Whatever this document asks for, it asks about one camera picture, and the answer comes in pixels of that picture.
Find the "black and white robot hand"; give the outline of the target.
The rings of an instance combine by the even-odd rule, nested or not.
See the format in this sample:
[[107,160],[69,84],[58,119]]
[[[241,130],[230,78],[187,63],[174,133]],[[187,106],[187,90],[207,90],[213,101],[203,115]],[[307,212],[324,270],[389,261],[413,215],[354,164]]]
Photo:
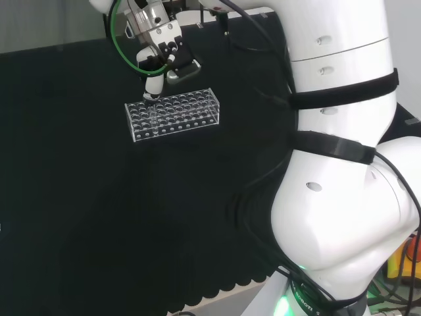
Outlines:
[[137,67],[144,71],[143,99],[154,103],[161,96],[164,83],[176,84],[196,75],[201,65],[182,36],[177,20],[141,33],[145,47],[137,53]]

